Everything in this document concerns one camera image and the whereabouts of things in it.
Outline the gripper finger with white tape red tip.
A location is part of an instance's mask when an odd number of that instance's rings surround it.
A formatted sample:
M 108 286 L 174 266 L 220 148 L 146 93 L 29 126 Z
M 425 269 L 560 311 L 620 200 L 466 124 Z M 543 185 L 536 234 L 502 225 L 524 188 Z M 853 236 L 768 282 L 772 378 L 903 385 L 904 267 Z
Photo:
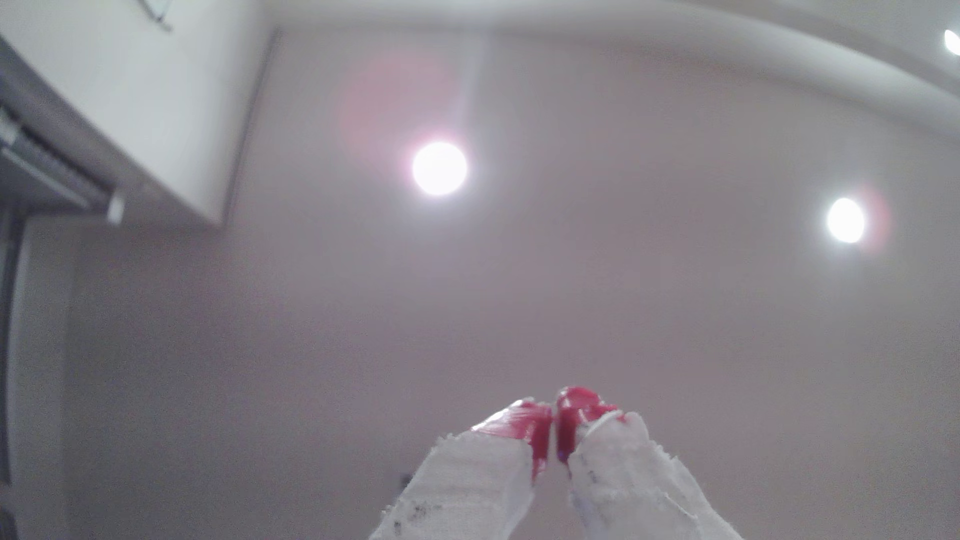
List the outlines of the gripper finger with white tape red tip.
M 440 437 L 369 539 L 509 539 L 546 470 L 553 415 L 519 399 Z
M 556 432 L 585 539 L 742 539 L 639 413 L 568 386 L 558 392 Z

